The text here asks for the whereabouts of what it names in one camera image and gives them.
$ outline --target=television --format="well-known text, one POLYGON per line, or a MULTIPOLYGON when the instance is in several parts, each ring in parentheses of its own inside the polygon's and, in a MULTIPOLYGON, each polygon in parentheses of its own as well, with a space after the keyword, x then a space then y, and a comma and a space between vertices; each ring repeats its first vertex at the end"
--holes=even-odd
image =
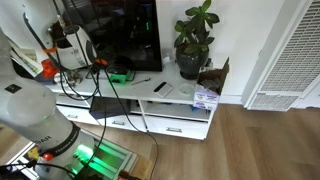
POLYGON ((133 62, 135 71, 162 71, 155 0, 64 0, 70 20, 84 28, 105 59, 133 62))

